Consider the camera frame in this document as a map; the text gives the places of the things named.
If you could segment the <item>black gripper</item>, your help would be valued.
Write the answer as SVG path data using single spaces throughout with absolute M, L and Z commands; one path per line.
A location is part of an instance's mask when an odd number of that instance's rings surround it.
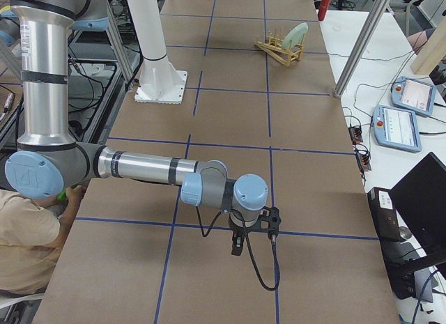
M 260 214 L 245 212 L 230 212 L 229 227 L 233 231 L 231 254 L 240 256 L 243 252 L 244 232 L 254 231 L 260 223 Z

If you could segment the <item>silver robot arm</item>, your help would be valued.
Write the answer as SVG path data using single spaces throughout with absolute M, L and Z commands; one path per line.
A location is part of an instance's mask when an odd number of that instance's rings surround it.
M 91 178 L 129 178 L 180 188 L 184 203 L 229 215 L 232 252 L 250 248 L 249 232 L 261 228 L 270 209 L 261 177 L 228 177 L 217 160 L 115 151 L 78 142 L 68 130 L 68 30 L 104 31 L 107 0 L 10 0 L 20 21 L 24 134 L 5 165 L 10 185 L 33 199 L 44 199 Z

